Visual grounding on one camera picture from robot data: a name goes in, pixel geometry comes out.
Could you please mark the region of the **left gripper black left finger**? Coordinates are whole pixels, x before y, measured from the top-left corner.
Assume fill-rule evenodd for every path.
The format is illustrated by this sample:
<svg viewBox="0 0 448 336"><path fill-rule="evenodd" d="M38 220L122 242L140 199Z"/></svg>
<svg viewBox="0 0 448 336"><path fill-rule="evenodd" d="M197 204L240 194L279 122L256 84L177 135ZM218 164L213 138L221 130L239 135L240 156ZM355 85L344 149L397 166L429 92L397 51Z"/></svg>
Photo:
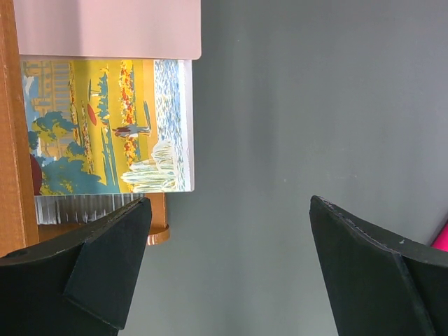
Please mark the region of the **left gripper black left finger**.
<svg viewBox="0 0 448 336"><path fill-rule="evenodd" d="M151 226L142 197L1 258L2 335L117 335Z"/></svg>

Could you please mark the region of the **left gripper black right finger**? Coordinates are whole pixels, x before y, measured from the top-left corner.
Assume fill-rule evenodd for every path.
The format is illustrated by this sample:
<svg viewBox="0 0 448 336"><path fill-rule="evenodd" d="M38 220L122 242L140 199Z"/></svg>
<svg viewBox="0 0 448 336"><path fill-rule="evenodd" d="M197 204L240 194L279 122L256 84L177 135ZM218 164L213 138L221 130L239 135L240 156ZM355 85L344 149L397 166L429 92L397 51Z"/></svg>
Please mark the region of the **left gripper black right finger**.
<svg viewBox="0 0 448 336"><path fill-rule="evenodd" d="M447 252L316 195L309 217L339 335L447 334Z"/></svg>

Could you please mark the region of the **red t-shirt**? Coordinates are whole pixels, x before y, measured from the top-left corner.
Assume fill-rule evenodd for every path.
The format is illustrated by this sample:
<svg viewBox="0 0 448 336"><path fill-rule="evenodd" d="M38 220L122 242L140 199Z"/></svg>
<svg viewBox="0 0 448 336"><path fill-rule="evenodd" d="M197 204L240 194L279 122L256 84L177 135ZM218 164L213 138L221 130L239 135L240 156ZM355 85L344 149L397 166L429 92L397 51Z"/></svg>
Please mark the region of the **red t-shirt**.
<svg viewBox="0 0 448 336"><path fill-rule="evenodd" d="M440 224L430 241L430 246L434 249L448 252L448 222Z"/></svg>

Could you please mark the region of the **orange wooden rack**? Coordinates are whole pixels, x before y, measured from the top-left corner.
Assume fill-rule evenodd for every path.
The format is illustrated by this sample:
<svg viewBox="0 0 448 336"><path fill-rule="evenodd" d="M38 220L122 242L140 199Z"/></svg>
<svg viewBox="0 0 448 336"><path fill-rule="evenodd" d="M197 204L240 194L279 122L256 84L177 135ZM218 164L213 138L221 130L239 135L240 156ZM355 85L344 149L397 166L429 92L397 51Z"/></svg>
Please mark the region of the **orange wooden rack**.
<svg viewBox="0 0 448 336"><path fill-rule="evenodd" d="M12 1L1 2L1 255L78 229L36 219L20 56Z"/></svg>

